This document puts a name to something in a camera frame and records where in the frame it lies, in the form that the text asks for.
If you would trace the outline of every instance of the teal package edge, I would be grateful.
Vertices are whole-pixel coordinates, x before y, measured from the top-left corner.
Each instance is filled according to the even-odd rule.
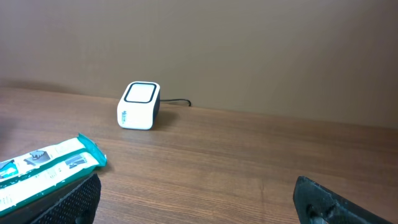
[[[85,146],[85,148],[76,150],[74,152],[71,152],[71,153],[63,155],[63,156],[60,156],[60,157],[54,159],[53,161],[40,166],[38,169],[34,169],[34,170],[30,171],[29,173],[8,179],[0,185],[0,189],[3,189],[9,185],[15,184],[19,181],[22,181],[29,177],[32,177],[42,171],[45,171],[45,170],[51,168],[52,166],[54,166],[55,164],[58,164],[59,162],[63,162],[64,160],[68,159],[69,157],[74,156],[76,154],[80,154],[82,152],[90,153],[98,161],[98,165],[82,169],[81,171],[77,172],[76,174],[73,174],[72,176],[66,178],[64,181],[59,182],[57,185],[51,186],[50,188],[47,188],[44,191],[23,200],[23,201],[17,203],[15,206],[12,206],[3,211],[0,211],[0,217],[5,216],[6,214],[8,214],[18,208],[21,208],[31,202],[34,202],[35,200],[42,198],[42,197],[48,195],[49,193],[54,192],[64,186],[72,183],[75,180],[78,180],[84,176],[88,176],[89,174],[91,174],[94,171],[94,169],[96,167],[104,167],[106,165],[105,154],[103,154],[101,152],[101,150],[98,148],[98,146],[92,140],[90,140],[88,137],[84,136],[82,133],[79,133],[77,139]]]

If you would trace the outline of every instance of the brown wooden surface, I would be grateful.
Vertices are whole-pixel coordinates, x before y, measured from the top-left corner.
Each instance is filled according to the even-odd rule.
[[[162,104],[134,131],[118,101],[0,88],[0,161],[87,135],[108,157],[96,223],[298,223],[300,175],[398,222],[397,130]]]

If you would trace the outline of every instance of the sealed package end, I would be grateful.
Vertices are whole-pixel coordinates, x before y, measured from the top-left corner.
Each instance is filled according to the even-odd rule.
[[[0,217],[105,165],[106,156],[82,134],[0,162]]]

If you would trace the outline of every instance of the teal and white package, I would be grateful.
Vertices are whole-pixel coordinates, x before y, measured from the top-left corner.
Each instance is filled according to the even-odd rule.
[[[0,162],[0,217],[105,165],[106,156],[82,134]]]

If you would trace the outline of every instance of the textured black surface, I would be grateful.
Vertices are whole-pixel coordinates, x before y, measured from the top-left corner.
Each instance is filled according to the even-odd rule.
[[[298,177],[293,201],[301,224],[390,223],[306,177]]]
[[[100,179],[92,174],[32,223],[93,223],[100,196]]]

